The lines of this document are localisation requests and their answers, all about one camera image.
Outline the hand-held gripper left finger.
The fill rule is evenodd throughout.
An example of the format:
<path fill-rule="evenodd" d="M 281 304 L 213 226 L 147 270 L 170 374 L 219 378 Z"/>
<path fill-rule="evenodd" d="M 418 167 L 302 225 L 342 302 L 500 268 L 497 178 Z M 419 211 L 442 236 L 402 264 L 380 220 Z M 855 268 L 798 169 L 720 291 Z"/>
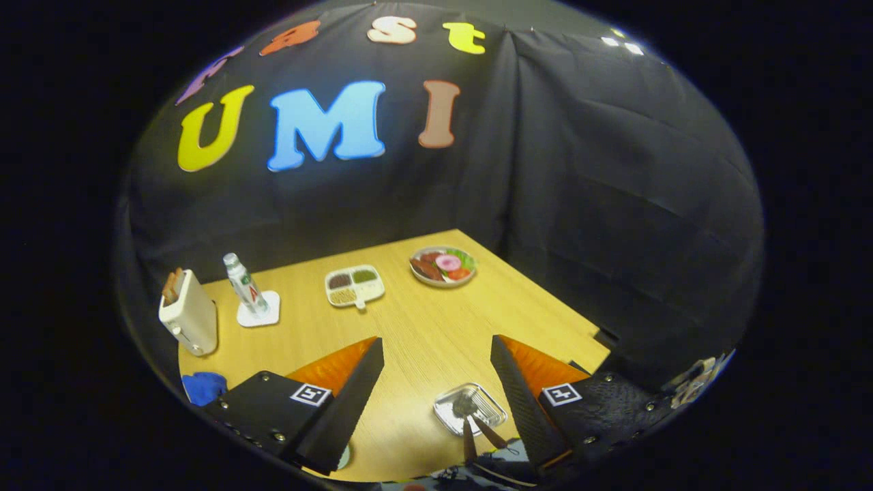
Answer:
<path fill-rule="evenodd" d="M 330 475 L 383 367 L 383 339 L 373 336 L 288 375 L 258 371 L 206 404 L 205 412 L 260 451 Z"/>

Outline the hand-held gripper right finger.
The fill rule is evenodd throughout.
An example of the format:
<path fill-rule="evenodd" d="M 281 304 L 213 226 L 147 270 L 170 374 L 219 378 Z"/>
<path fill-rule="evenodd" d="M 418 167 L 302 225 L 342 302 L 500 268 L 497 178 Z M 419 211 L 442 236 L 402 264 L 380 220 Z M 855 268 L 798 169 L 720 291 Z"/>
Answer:
<path fill-rule="evenodd" d="M 495 335 L 490 362 L 528 460 L 542 476 L 587 470 L 673 419 L 670 395 L 613 371 L 590 375 L 539 349 Z"/>

